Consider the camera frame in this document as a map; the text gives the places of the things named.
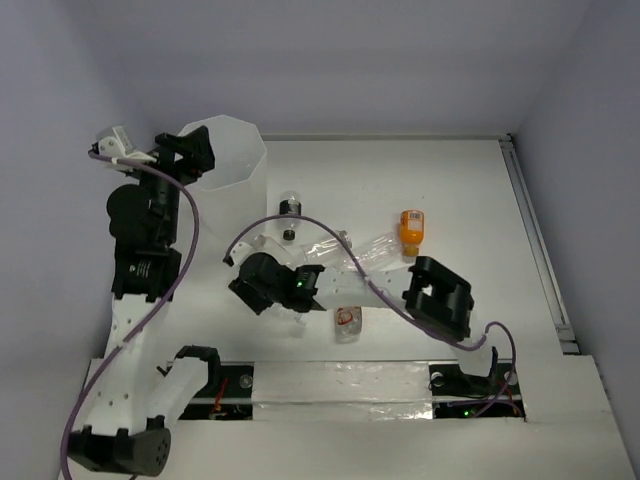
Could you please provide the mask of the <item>clear jar silver lid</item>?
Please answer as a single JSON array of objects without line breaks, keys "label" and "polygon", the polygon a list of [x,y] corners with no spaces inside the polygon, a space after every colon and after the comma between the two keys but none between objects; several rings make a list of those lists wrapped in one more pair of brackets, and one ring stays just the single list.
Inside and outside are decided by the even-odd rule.
[{"label": "clear jar silver lid", "polygon": [[348,257],[342,243],[345,243],[351,248],[352,242],[346,230],[336,230],[335,233],[340,237],[340,240],[328,234],[315,243],[301,246],[300,262],[302,264],[320,264],[325,266],[341,264]]}]

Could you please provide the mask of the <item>clear bottle black label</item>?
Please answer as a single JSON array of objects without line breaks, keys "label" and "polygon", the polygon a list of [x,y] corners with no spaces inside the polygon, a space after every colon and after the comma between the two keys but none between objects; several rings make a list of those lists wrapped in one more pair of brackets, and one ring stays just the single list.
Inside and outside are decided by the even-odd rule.
[{"label": "clear bottle black label", "polygon": [[302,202],[300,194],[295,191],[284,192],[278,204],[279,219],[277,223],[282,239],[285,242],[293,242],[295,240],[300,223],[298,217],[301,214]]}]

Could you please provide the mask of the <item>clear bottle red cap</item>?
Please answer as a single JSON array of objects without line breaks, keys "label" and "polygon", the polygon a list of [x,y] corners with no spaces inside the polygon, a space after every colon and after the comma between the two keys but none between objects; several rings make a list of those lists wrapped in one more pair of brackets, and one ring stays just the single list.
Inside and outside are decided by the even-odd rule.
[{"label": "clear bottle red cap", "polygon": [[356,342],[362,331],[360,307],[341,307],[334,312],[334,334],[339,344]]}]

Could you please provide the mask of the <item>long clear bottle white cap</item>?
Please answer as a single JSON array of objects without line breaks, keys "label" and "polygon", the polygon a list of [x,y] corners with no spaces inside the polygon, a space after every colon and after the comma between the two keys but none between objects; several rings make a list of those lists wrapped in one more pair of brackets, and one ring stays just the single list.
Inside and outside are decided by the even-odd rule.
[{"label": "long clear bottle white cap", "polygon": [[393,232],[387,232],[349,248],[348,257],[340,264],[340,270],[363,270],[372,274],[384,270],[401,257],[401,245]]}]

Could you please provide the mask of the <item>orange juice bottle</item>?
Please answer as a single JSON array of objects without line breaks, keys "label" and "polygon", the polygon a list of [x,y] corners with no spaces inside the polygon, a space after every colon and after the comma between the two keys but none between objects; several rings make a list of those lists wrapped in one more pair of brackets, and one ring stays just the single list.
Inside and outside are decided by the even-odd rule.
[{"label": "orange juice bottle", "polygon": [[420,210],[405,210],[400,214],[398,236],[404,257],[419,255],[424,240],[424,213]]}]

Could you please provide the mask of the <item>clear crushed bottle white cap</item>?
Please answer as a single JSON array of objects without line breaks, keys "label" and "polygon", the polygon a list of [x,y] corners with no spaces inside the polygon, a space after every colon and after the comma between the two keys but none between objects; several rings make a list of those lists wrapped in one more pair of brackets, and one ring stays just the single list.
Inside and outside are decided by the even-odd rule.
[{"label": "clear crushed bottle white cap", "polygon": [[274,304],[270,312],[288,337],[299,339],[304,336],[307,326],[304,313],[287,309],[280,304]]}]

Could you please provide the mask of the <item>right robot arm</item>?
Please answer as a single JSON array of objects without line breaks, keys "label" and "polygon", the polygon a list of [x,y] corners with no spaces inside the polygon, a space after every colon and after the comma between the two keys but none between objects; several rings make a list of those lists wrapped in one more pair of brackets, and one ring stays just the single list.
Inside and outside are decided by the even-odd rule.
[{"label": "right robot arm", "polygon": [[501,396],[507,379],[498,375],[498,352],[487,334],[475,337],[471,285],[431,257],[395,270],[361,272],[320,264],[296,268],[270,254],[248,255],[228,288],[255,314],[279,305],[300,314],[340,307],[388,309],[428,337],[449,345],[457,371],[436,385],[449,396]]}]

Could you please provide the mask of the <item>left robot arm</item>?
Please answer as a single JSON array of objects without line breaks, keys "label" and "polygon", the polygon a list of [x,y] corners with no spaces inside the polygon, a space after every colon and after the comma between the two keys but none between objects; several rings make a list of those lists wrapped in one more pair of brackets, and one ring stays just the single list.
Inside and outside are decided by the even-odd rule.
[{"label": "left robot arm", "polygon": [[70,462],[132,479],[157,477],[171,448],[171,429],[197,395],[225,384],[216,349],[181,347],[168,366],[155,346],[169,307],[194,259],[199,212],[188,185],[215,167],[209,131],[161,133],[148,152],[121,127],[89,149],[91,159],[132,183],[106,204],[115,240],[111,330],[103,358],[86,380],[61,440],[61,473]]}]

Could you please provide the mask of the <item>white octagonal plastic bin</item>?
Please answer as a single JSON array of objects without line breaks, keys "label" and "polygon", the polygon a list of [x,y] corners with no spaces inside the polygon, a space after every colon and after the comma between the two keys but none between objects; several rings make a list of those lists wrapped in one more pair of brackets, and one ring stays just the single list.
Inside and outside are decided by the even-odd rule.
[{"label": "white octagonal plastic bin", "polygon": [[256,125],[226,115],[191,122],[181,133],[201,126],[209,131],[215,167],[187,190],[199,212],[198,247],[224,248],[267,215],[267,149]]}]

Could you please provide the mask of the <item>aluminium rail right edge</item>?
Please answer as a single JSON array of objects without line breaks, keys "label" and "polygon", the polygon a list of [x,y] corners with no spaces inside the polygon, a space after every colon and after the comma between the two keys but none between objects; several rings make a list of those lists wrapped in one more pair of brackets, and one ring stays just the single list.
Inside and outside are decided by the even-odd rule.
[{"label": "aluminium rail right edge", "polygon": [[569,320],[558,281],[537,220],[531,197],[511,135],[502,137],[499,146],[524,224],[542,290],[564,355],[581,355],[581,349]]}]

